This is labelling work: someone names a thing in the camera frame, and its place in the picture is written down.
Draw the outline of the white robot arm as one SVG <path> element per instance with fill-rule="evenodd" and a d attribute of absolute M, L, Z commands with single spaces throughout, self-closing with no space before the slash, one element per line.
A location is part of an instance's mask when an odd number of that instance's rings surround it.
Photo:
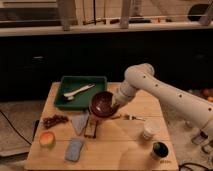
<path fill-rule="evenodd" d="M 213 103 L 157 80 L 153 66 L 148 63 L 133 65 L 125 70 L 124 81 L 113 93 L 112 106 L 122 108 L 140 90 L 179 110 L 183 118 L 213 138 Z"/>

